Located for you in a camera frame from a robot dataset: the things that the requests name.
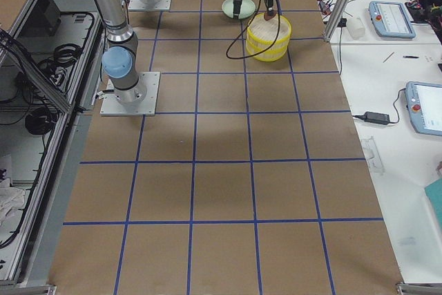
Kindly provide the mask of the upper blue teach pendant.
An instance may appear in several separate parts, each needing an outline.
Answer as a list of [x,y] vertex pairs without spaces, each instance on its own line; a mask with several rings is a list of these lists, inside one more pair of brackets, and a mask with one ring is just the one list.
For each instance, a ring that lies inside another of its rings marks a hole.
[[369,16],[378,36],[413,39],[416,36],[402,3],[371,1]]

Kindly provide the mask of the lower blue teach pendant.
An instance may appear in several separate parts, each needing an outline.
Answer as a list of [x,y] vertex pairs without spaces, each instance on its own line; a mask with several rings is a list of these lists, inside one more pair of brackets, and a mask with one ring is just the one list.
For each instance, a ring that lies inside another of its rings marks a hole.
[[441,85],[408,82],[405,98],[414,130],[425,135],[441,136]]

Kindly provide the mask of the blue teach pendant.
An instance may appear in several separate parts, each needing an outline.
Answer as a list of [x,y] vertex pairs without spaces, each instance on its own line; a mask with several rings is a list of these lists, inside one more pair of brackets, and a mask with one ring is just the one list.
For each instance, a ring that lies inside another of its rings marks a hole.
[[425,135],[441,136],[441,85],[408,82],[405,98],[414,130]]
[[416,36],[402,3],[371,1],[369,16],[378,36],[413,39]]

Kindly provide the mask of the black power adapter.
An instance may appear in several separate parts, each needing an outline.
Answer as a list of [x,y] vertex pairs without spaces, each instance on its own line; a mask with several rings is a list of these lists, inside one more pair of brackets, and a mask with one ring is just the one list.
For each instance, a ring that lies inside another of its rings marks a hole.
[[382,124],[382,125],[388,125],[390,124],[390,116],[386,113],[377,113],[377,112],[371,112],[366,111],[364,113],[364,121],[373,123],[373,124]]

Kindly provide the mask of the yellow steamer lower layers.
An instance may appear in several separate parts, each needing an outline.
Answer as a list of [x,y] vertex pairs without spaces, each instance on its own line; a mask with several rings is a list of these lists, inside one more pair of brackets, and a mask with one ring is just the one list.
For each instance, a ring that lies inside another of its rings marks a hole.
[[272,47],[269,50],[259,53],[263,48],[259,48],[255,45],[253,45],[250,41],[246,41],[246,51],[249,55],[252,56],[252,58],[257,59],[258,61],[263,62],[273,62],[281,59],[287,52],[288,45],[282,45],[282,46],[276,46]]

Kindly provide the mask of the white tape roll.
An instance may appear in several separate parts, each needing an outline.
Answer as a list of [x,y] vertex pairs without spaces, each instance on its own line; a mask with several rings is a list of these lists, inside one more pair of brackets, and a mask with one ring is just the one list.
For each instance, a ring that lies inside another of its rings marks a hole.
[[365,27],[360,17],[348,18],[347,29],[352,39],[360,39],[365,36]]

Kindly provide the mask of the brown chocolate bun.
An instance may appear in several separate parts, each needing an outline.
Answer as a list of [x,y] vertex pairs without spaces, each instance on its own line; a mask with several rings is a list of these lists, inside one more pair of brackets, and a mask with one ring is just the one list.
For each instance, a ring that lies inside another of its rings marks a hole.
[[265,12],[263,14],[263,18],[265,21],[269,21],[270,19],[273,19],[276,16],[275,12]]

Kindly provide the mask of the yellow steamer top layer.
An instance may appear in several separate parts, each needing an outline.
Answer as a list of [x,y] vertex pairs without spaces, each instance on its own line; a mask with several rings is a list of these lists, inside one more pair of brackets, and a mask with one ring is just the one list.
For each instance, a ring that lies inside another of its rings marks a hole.
[[276,15],[273,19],[265,21],[263,13],[256,15],[247,28],[247,41],[253,45],[264,48],[270,46],[282,46],[288,43],[291,37],[291,24],[284,16]]

